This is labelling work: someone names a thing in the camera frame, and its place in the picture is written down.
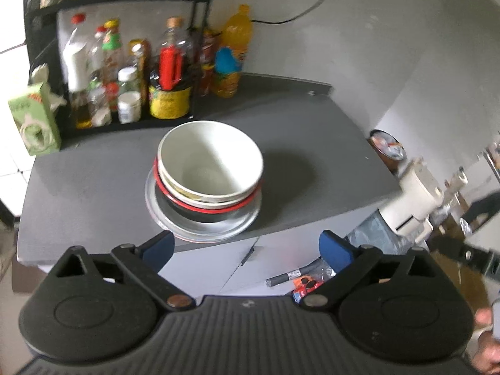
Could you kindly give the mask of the right hand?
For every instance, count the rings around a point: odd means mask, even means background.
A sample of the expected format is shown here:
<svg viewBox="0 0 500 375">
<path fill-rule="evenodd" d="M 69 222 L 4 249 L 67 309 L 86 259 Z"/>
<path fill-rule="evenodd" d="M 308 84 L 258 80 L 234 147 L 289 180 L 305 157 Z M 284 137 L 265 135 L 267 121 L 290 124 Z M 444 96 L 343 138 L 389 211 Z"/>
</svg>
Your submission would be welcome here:
<svg viewBox="0 0 500 375">
<path fill-rule="evenodd" d="M 481 308 L 475 313 L 475 323 L 485 327 L 493 324 L 491 307 Z M 499 374 L 500 346 L 491 331 L 483 332 L 478 339 L 478 348 L 471 365 L 481 374 Z"/>
</svg>

